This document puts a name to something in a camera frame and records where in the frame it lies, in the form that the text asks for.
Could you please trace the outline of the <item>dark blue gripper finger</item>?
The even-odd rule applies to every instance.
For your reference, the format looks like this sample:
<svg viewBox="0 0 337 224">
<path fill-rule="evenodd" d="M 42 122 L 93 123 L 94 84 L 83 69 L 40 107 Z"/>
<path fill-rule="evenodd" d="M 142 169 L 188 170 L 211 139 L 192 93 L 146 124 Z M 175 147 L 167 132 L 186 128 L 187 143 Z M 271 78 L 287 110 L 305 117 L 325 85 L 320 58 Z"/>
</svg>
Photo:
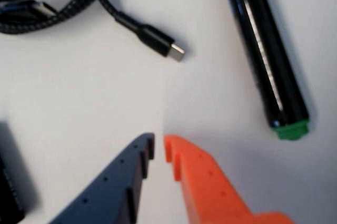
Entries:
<svg viewBox="0 0 337 224">
<path fill-rule="evenodd" d="M 134 139 L 52 223 L 136 223 L 155 135 Z"/>
</svg>

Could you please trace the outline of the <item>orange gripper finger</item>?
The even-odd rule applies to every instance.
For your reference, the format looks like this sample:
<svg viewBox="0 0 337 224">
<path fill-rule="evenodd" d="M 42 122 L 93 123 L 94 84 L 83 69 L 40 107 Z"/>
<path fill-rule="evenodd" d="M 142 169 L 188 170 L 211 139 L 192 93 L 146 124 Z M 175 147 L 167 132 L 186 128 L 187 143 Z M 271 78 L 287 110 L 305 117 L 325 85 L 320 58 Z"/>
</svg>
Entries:
<svg viewBox="0 0 337 224">
<path fill-rule="evenodd" d="M 292 223 L 280 212 L 253 213 L 207 151 L 178 135 L 164 137 L 190 223 Z"/>
</svg>

